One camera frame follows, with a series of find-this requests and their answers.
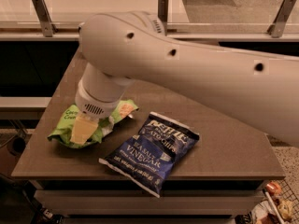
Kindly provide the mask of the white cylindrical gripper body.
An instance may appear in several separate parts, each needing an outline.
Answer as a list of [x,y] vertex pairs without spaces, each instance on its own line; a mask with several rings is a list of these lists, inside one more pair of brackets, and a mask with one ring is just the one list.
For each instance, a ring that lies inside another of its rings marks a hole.
[[133,83],[133,79],[106,75],[88,63],[78,83],[75,104],[89,117],[104,119],[110,116]]

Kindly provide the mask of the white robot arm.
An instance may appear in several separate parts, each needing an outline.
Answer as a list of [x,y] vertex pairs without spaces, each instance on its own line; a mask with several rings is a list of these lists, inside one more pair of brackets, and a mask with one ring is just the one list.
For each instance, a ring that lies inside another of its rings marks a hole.
[[108,117],[136,80],[166,87],[227,116],[299,145],[299,58],[169,38],[144,11],[100,13],[82,23],[88,64],[75,103]]

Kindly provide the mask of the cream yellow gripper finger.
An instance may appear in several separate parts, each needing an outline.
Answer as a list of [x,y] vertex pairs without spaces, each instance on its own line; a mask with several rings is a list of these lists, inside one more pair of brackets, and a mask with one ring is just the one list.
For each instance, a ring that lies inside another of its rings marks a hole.
[[98,122],[99,119],[79,112],[75,118],[70,141],[80,146],[84,145],[97,130]]

